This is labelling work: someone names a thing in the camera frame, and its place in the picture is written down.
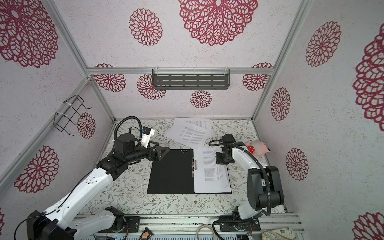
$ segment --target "paper document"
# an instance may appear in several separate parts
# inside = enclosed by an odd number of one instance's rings
[[[178,141],[190,148],[202,147],[210,136],[210,129],[205,129],[182,120],[175,120],[165,137]]]
[[[175,118],[175,121],[176,120],[182,120],[188,123],[192,123],[208,130],[211,129],[211,120],[207,118]]]
[[[194,149],[195,193],[230,193],[227,165],[216,164],[220,147]]]

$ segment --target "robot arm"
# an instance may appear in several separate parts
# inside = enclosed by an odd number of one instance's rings
[[[267,166],[262,162],[258,164],[251,153],[241,146],[245,146],[243,142],[236,142],[232,134],[224,135],[219,144],[212,144],[218,140],[210,142],[210,146],[222,146],[222,152],[216,153],[217,164],[228,164],[238,162],[245,170],[248,171],[247,179],[247,198],[248,201],[237,207],[233,212],[234,220],[242,220],[253,217],[261,209],[268,206],[268,195],[270,196],[271,208],[284,203],[284,194],[281,187],[279,170],[275,166]],[[263,181],[268,181],[270,191],[263,186]]]
[[[43,213],[34,211],[27,219],[29,240],[77,240],[97,231],[124,227],[124,214],[114,207],[108,207],[99,214],[81,221],[73,220],[78,212],[103,188],[116,180],[129,165],[142,159],[160,161],[168,152],[168,147],[150,141],[154,130],[143,127],[141,143],[131,133],[121,134],[114,140],[113,151],[101,160],[85,179],[72,192],[68,193]]]

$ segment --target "pink plush toy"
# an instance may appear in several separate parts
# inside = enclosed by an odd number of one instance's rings
[[[270,150],[266,147],[265,143],[260,141],[246,142],[245,145],[247,146],[248,151],[252,153],[252,155],[254,155],[255,157],[270,152]]]

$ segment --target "red flower pattern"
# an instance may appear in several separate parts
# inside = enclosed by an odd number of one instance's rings
[[[291,107],[290,95],[285,88],[279,88],[273,94],[271,101],[271,113],[276,121],[286,118]]]
[[[166,90],[156,90],[153,88],[151,74],[140,76],[136,85],[141,95],[152,100],[162,98],[167,92]]]
[[[156,15],[148,9],[137,9],[129,20],[129,29],[133,37],[144,46],[153,46],[163,35],[161,23]]]
[[[57,153],[49,146],[43,146],[13,185],[21,192],[37,193],[55,179],[58,168]]]
[[[96,123],[93,116],[89,113],[80,115],[77,121],[77,129],[83,138],[90,138],[95,133]]]
[[[326,63],[333,56],[340,42],[340,25],[330,21],[319,27],[308,43],[307,62],[312,67]]]
[[[191,103],[197,108],[205,108],[212,102],[212,95],[203,90],[198,90],[191,95]]]
[[[259,63],[254,65],[253,68],[273,68],[270,63]],[[269,75],[267,74],[246,74],[243,76],[243,85],[246,89],[257,91],[263,89],[267,82]]]
[[[0,236],[1,236],[1,230],[3,229],[4,226],[4,214],[1,212],[0,208]]]
[[[364,109],[366,119],[372,119],[384,131],[384,24],[374,41],[365,47],[362,61],[355,69],[356,104]]]
[[[23,67],[49,65],[58,35],[39,0],[0,1],[0,52],[5,60]]]
[[[98,64],[96,68],[114,68],[109,64]],[[120,92],[125,88],[125,78],[123,74],[94,74],[93,77],[98,85],[110,92]]]
[[[191,37],[201,44],[223,45],[232,41],[252,21],[257,0],[179,0],[180,17]]]
[[[354,240],[384,239],[384,216],[381,213],[366,212],[364,215],[359,215],[354,224],[352,229]]]
[[[297,148],[292,148],[285,160],[289,174],[296,180],[304,180],[308,174],[308,160],[305,154]]]

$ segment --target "table surface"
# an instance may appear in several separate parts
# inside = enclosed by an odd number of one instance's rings
[[[143,120],[143,126],[155,129],[151,140],[171,149],[188,149],[189,147],[164,135],[173,125],[173,120]],[[126,121],[119,129],[118,136],[128,133],[131,126],[138,127],[135,121]],[[208,142],[220,139],[232,133],[237,141],[257,141],[256,131],[250,119],[212,120],[212,137]],[[103,157],[111,151],[113,135],[108,142]],[[247,199],[247,172],[237,163],[228,164],[232,194],[147,194],[152,163],[146,159],[130,165],[105,190],[97,194],[79,214],[96,214],[108,206],[114,206],[125,214],[230,214],[232,210]],[[272,209],[272,213],[285,213],[284,206]]]

